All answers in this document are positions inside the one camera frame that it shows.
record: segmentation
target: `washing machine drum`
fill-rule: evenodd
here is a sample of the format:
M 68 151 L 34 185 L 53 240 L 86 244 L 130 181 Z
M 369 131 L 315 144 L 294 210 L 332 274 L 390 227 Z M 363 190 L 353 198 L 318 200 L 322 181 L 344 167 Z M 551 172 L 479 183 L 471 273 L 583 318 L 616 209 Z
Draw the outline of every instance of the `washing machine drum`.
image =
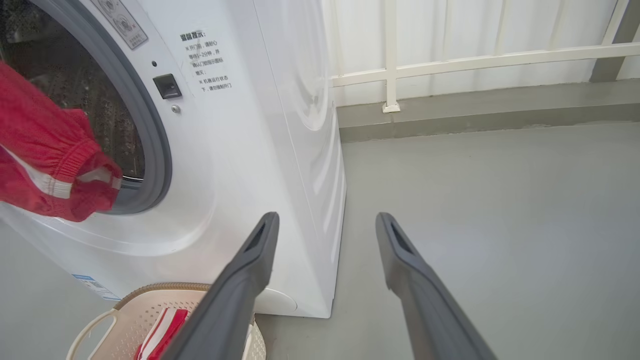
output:
M 83 29 L 95 42 L 91 46 L 108 54 L 98 62 L 44 8 L 60 11 L 50 0 L 2 2 L 2 60 L 61 108 L 87 114 L 102 151 L 124 175 L 113 213 L 152 207 L 168 189 L 171 165 L 166 135 L 146 88 L 112 39 L 97 31 L 99 26 Z M 91 18 L 83 20 L 90 23 Z

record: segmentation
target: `red garment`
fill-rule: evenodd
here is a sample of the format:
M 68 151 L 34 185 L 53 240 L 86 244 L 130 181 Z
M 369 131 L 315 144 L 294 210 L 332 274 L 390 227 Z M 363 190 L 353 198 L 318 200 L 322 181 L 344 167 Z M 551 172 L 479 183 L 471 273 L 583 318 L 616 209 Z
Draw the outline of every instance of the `red garment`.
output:
M 82 110 L 57 107 L 0 62 L 0 201 L 83 221 L 111 209 L 121 181 Z
M 170 309 L 168 307 L 162 309 L 145 340 L 136 350 L 133 359 L 160 360 L 173 337 L 187 321 L 188 314 L 189 311 L 185 309 Z

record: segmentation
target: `laundry basket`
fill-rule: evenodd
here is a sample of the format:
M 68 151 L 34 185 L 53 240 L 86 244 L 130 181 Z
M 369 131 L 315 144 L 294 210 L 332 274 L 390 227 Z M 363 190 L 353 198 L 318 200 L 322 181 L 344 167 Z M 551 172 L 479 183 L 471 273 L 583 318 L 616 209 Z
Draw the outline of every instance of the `laundry basket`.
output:
M 210 285 L 188 282 L 164 282 L 144 286 L 122 299 L 113 309 L 96 317 L 78 334 L 67 354 L 74 360 L 85 336 L 99 323 L 112 318 L 113 323 L 90 359 L 133 359 L 138 346 L 147 336 L 157 316 L 165 307 L 193 311 Z M 252 320 L 244 346 L 243 360 L 265 360 L 266 348 L 262 334 Z

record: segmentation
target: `white railing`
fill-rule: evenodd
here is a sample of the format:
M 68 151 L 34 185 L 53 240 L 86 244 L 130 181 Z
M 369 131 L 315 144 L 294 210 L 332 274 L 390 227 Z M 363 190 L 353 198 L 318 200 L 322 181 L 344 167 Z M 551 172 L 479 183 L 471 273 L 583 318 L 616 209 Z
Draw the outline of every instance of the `white railing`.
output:
M 613 44 L 614 36 L 620 26 L 620 22 L 625 13 L 629 0 L 618 0 L 613 11 L 607 31 L 601 45 L 569 47 L 558 49 L 556 47 L 558 30 L 561 28 L 566 17 L 565 0 L 560 0 L 556 12 L 554 27 L 546 50 L 526 51 L 522 53 L 502 52 L 504 42 L 505 17 L 509 13 L 509 4 L 512 0 L 502 0 L 500 11 L 500 21 L 495 39 L 495 50 L 493 55 L 475 56 L 473 58 L 460 58 L 444 61 L 433 61 L 415 65 L 398 67 L 396 65 L 397 38 L 396 38 L 396 0 L 384 0 L 385 2 L 385 69 L 368 70 L 362 72 L 344 73 L 344 59 L 340 44 L 340 33 L 337 24 L 335 2 L 331 0 L 333 27 L 333 44 L 335 47 L 335 69 L 337 76 L 332 77 L 333 86 L 346 86 L 360 83 L 370 83 L 373 81 L 386 81 L 387 102 L 383 107 L 383 112 L 391 113 L 400 111 L 400 106 L 396 98 L 396 80 L 410 78 L 414 76 L 439 74 L 443 72 L 455 72 L 464 70 L 485 69 L 490 67 L 504 67 L 512 65 L 525 65 L 532 63 L 546 63 L 555 61 L 585 60 L 597 58 L 617 58 L 623 56 L 640 55 L 640 43 L 631 42 L 626 44 Z M 442 54 L 447 54 L 449 48 L 449 35 L 451 34 L 451 3 L 454 0 L 447 0 L 445 10 L 444 40 L 442 42 Z

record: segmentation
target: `front-loading washing machine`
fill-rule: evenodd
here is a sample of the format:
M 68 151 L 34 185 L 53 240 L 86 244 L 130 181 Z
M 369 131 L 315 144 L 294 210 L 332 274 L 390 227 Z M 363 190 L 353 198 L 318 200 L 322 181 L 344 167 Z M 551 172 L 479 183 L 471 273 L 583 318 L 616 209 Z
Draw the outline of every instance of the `front-loading washing machine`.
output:
M 123 168 L 81 223 L 7 204 L 5 221 L 105 299 L 212 283 L 280 215 L 256 312 L 329 317 L 346 194 L 318 0 L 7 0 L 4 61 L 87 112 Z

